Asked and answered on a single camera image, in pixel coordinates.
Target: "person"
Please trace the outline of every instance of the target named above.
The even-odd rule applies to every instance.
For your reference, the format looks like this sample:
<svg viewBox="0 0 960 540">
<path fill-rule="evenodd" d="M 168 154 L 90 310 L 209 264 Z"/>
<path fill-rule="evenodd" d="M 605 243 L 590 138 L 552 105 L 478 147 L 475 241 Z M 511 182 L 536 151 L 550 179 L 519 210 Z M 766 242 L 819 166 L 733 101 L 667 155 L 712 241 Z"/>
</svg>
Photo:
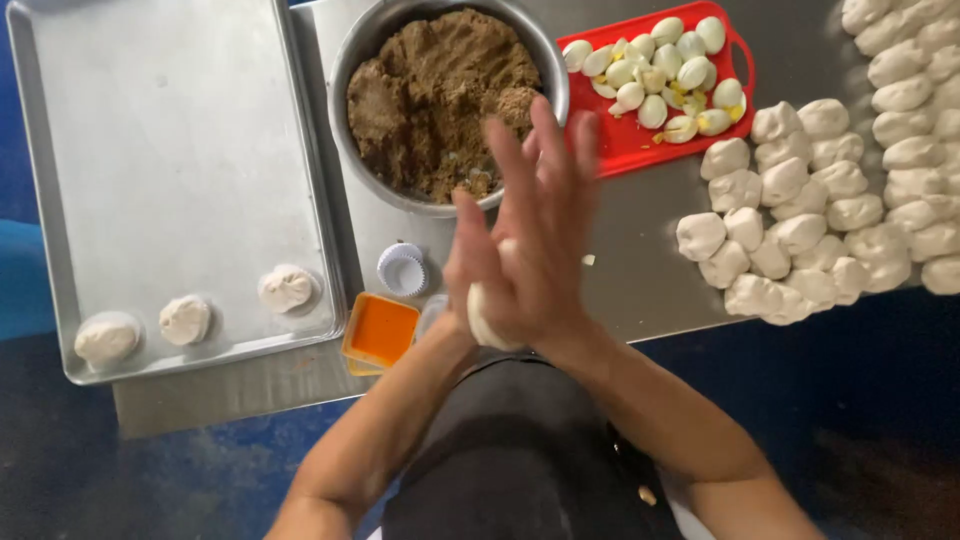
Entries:
<svg viewBox="0 0 960 540">
<path fill-rule="evenodd" d="M 455 192 L 448 310 L 310 450 L 268 540 L 350 538 L 401 472 L 386 540 L 823 538 L 743 428 L 588 317 L 598 120 L 572 118 L 568 151 L 545 99 L 531 119 L 523 145 L 485 123 L 505 185 L 492 231 Z M 492 330 L 534 354 L 477 363 L 475 282 Z"/>
</svg>

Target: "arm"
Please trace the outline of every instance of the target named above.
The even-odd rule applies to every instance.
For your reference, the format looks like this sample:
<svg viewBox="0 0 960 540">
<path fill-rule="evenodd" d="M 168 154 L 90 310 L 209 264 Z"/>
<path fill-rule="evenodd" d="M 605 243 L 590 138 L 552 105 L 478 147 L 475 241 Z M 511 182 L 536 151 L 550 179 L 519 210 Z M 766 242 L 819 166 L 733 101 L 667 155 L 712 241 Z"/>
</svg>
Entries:
<svg viewBox="0 0 960 540">
<path fill-rule="evenodd" d="M 689 482 L 692 510 L 718 540 L 822 538 L 743 428 L 719 407 L 589 320 L 581 263 L 597 185 L 595 120 L 574 117 L 573 149 L 544 100 L 522 147 L 498 122 L 487 141 L 506 192 L 495 241 L 502 271 L 484 281 L 483 316 L 501 337 L 530 344 L 590 392 L 636 447 Z"/>
<path fill-rule="evenodd" d="M 442 315 L 310 450 L 267 538 L 349 539 L 417 449 L 473 347 L 453 313 Z"/>
</svg>

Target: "finger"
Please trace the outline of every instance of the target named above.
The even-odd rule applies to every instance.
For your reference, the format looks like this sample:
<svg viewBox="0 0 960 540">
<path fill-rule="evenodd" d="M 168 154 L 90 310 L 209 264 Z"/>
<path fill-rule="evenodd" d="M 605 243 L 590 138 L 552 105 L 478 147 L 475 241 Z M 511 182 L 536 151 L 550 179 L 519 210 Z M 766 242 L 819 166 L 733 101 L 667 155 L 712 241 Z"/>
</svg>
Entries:
<svg viewBox="0 0 960 540">
<path fill-rule="evenodd" d="M 573 158 L 582 182 L 592 183 L 596 178 L 599 163 L 599 124 L 597 115 L 590 111 L 573 117 Z"/>
<path fill-rule="evenodd" d="M 537 161 L 540 160 L 540 144 L 537 142 L 536 131 L 530 132 L 526 140 L 523 141 L 523 156 L 531 165 L 537 167 Z"/>
<path fill-rule="evenodd" d="M 463 189 L 453 191 L 457 207 L 457 231 L 453 243 L 458 262 L 463 265 L 470 282 L 502 283 L 500 255 L 487 232 L 483 210 Z"/>
<path fill-rule="evenodd" d="M 543 151 L 543 158 L 562 167 L 567 162 L 564 130 L 557 123 L 557 117 L 545 97 L 538 96 L 534 99 L 530 106 L 530 120 L 537 132 L 537 143 Z"/>
<path fill-rule="evenodd" d="M 484 128 L 487 145 L 503 174 L 501 211 L 510 216 L 511 233 L 539 237 L 536 169 L 524 158 L 520 143 L 502 121 L 491 118 Z"/>
</svg>

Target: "plastic container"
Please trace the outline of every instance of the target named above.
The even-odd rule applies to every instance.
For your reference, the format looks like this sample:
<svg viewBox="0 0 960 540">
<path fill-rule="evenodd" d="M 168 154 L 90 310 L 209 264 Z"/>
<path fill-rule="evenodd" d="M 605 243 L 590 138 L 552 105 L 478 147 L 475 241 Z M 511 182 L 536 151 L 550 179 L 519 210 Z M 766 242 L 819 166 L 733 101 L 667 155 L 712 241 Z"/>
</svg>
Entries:
<svg viewBox="0 0 960 540">
<path fill-rule="evenodd" d="M 362 292 L 353 303 L 340 352 L 347 358 L 390 367 L 413 345 L 419 320 L 415 307 Z"/>
<path fill-rule="evenodd" d="M 707 58 L 717 66 L 717 82 L 719 83 L 724 79 L 736 77 L 736 71 L 733 69 L 732 46 L 736 44 L 743 50 L 747 59 L 749 79 L 746 82 L 740 81 L 743 84 L 743 93 L 747 96 L 746 112 L 739 122 L 720 135 L 697 135 L 693 140 L 684 144 L 668 142 L 657 144 L 653 141 L 653 136 L 660 133 L 662 129 L 655 131 L 639 126 L 636 123 L 635 111 L 628 112 L 621 118 L 614 118 L 607 112 L 607 109 L 615 103 L 615 100 L 606 99 L 597 94 L 590 85 L 589 77 L 582 73 L 570 73 L 570 116 L 572 117 L 578 110 L 592 110 L 600 116 L 600 168 L 598 176 L 601 178 L 704 152 L 718 140 L 745 137 L 750 133 L 750 127 L 754 122 L 756 113 L 753 99 L 756 80 L 754 57 L 743 37 L 740 37 L 731 25 L 727 13 L 713 2 L 694 2 L 678 8 L 643 15 L 610 26 L 563 37 L 558 39 L 557 42 L 563 49 L 570 41 L 585 39 L 593 45 L 594 49 L 598 49 L 604 45 L 616 43 L 621 37 L 632 40 L 640 34 L 649 34 L 654 25 L 665 17 L 671 16 L 679 17 L 684 22 L 684 32 L 694 30 L 698 22 L 709 16 L 715 16 L 723 22 L 727 29 L 727 41 L 719 53 L 707 56 Z M 707 93 L 710 99 L 712 99 L 712 95 L 712 91 Z M 679 110 L 669 108 L 668 110 L 668 118 L 683 114 Z"/>
</svg>

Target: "orange liquid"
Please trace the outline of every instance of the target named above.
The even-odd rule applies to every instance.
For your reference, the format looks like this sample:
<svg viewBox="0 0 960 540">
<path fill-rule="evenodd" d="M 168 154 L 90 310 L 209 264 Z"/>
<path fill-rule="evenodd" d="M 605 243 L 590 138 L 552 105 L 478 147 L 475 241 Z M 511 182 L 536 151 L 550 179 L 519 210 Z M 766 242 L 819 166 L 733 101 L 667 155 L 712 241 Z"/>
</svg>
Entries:
<svg viewBox="0 0 960 540">
<path fill-rule="evenodd" d="M 411 307 L 369 297 L 359 317 L 350 346 L 392 366 L 410 348 L 420 315 Z"/>
</svg>

